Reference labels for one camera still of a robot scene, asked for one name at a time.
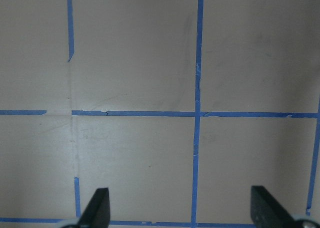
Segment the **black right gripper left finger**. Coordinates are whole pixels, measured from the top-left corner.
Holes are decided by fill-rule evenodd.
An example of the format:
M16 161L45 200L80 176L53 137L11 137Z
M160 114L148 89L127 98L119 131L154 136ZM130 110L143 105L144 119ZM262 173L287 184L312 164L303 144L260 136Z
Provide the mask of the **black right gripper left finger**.
M108 228L110 220L111 209L109 189L98 188L77 222L77 227Z

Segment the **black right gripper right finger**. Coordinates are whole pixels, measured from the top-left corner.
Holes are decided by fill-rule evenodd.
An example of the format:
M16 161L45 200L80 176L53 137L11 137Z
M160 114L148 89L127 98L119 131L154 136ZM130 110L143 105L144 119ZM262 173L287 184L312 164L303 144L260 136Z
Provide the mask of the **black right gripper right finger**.
M299 228L299 223L264 186L251 187L250 217L256 228Z

